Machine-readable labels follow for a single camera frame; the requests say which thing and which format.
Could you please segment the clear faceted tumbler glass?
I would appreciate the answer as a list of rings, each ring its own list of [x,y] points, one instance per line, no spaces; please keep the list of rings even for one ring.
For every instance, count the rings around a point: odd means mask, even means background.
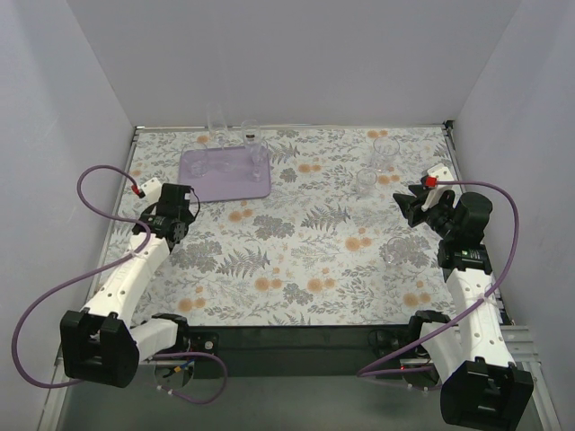
[[[184,153],[184,159],[188,173],[192,177],[203,177],[208,172],[208,149],[204,144],[191,145]]]

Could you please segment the small clear shot glass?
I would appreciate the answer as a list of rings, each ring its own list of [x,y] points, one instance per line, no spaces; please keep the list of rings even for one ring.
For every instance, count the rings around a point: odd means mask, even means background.
[[[223,152],[219,155],[217,170],[219,172],[232,172],[235,169],[236,161],[233,154]]]

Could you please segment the clear plain drinking glass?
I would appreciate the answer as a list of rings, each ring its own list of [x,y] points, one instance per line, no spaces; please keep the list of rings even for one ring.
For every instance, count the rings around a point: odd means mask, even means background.
[[[228,127],[224,113],[217,103],[210,103],[207,107],[208,132],[211,141],[221,150],[224,150],[229,141]]]

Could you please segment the clear champagne flute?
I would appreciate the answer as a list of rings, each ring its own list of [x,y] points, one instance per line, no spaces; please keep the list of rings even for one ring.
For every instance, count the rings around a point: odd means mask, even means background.
[[[252,160],[252,178],[259,181],[261,180],[261,167],[265,155],[260,125],[254,119],[247,119],[242,123],[241,128],[243,144],[249,151]]]

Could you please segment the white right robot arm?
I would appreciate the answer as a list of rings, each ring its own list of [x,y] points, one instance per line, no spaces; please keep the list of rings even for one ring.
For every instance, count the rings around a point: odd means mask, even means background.
[[[492,203],[483,195],[412,185],[394,200],[415,227],[427,224],[440,237],[438,265],[457,316],[417,312],[410,325],[419,335],[442,383],[440,410],[450,425],[477,430],[514,430],[534,390],[531,374],[518,369],[501,333],[491,288],[492,267],[483,244]]]

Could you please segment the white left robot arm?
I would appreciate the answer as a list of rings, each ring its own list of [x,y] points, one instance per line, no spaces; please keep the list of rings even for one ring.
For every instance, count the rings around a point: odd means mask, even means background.
[[[79,311],[60,321],[66,376],[124,388],[139,364],[158,354],[186,350],[187,321],[176,314],[156,314],[132,327],[137,304],[155,272],[188,234],[199,198],[189,185],[165,183],[155,202],[134,223],[121,263]]]

